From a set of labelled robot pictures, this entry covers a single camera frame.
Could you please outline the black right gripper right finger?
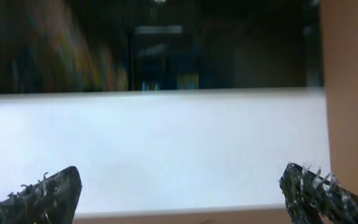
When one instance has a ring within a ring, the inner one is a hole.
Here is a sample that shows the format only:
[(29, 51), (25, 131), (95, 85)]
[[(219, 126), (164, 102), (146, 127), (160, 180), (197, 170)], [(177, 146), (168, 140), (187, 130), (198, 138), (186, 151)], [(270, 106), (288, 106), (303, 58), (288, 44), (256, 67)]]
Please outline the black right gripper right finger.
[(320, 176), (306, 167), (289, 163), (280, 188), (293, 224), (358, 224), (358, 195), (342, 188), (333, 173)]

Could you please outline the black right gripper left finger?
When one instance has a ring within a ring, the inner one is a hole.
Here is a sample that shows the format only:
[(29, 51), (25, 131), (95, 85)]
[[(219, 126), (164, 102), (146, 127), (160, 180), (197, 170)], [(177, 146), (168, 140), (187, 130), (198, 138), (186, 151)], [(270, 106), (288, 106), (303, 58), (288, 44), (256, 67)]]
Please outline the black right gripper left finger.
[(72, 224), (82, 183), (78, 169), (68, 166), (36, 184), (22, 185), (0, 201), (0, 224)]

